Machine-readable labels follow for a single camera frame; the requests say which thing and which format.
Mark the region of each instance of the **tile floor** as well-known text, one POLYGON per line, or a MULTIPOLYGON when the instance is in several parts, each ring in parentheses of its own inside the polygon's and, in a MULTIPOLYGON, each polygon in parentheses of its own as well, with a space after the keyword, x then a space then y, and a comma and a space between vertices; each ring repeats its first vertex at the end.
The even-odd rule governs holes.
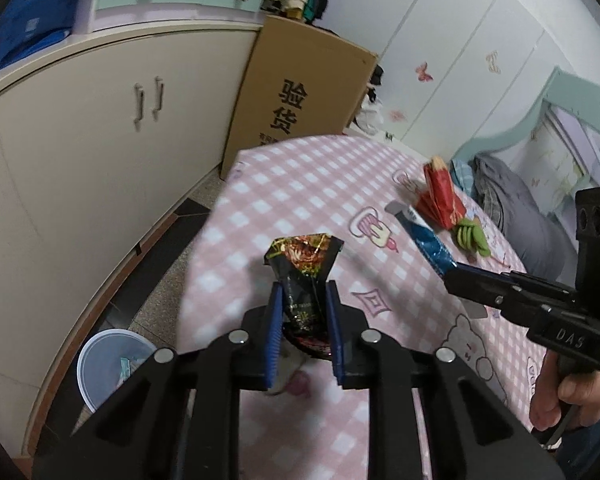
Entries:
MULTIPOLYGON (((200 182, 176 210, 178 219, 112 298, 91 335, 109 328, 128 328, 158 347, 175 346, 176 320, 191 243, 223 186, 218 170, 200 182)), ((43 460, 89 418, 90 411, 77 386, 76 363, 77 357, 62 380, 47 416, 34 460, 34 480, 36 462, 43 460)))

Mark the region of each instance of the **black snack package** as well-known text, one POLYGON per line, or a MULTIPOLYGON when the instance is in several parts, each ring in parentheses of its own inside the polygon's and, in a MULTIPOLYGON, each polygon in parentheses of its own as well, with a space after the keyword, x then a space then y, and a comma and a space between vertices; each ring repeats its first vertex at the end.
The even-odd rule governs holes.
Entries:
POLYGON ((264 256, 284 291, 286 339, 311 357, 331 359, 326 283, 344 242, 328 234, 276 238, 264 256))

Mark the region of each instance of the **cardboard box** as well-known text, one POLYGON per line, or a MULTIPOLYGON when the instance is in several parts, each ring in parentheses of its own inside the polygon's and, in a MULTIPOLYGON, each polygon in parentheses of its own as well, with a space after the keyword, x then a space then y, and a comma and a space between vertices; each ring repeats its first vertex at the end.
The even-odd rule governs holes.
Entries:
POLYGON ((240 150, 342 133, 377 62, 376 54, 334 34, 268 16, 240 88, 220 177, 240 150))

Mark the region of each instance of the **tablecloth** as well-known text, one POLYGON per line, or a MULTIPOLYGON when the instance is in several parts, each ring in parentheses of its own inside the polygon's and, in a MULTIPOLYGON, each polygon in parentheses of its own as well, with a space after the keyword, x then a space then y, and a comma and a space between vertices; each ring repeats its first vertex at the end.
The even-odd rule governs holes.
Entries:
MULTIPOLYGON (((420 162, 358 137, 305 137, 240 152, 194 241, 178 351, 205 347, 236 328, 247 309, 267 303, 274 275, 263 256, 274 238, 327 232, 344 240, 330 273, 343 303, 363 309, 369 325, 407 348, 453 348, 530 428, 528 405, 544 349, 497 310, 469 319, 384 212, 391 200, 414 202, 422 186, 420 162)), ((493 258, 472 264, 494 272, 524 270, 491 220, 458 195, 468 215, 479 216, 493 251, 493 258)), ((451 234, 440 237, 457 261, 467 263, 451 234)), ((244 480, 366 479, 368 392, 339 388, 327 361, 309 360, 301 373, 304 388, 278 396, 241 393, 244 480)))

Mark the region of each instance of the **mint green headboard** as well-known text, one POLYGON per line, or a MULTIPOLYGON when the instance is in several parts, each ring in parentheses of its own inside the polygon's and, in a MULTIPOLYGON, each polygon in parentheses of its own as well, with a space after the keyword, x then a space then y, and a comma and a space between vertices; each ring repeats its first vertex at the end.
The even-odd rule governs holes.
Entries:
POLYGON ((516 145, 531 133, 551 105, 563 108, 600 133, 600 86, 556 67, 524 119, 497 136, 469 140, 453 158, 468 162, 478 153, 499 152, 516 145))

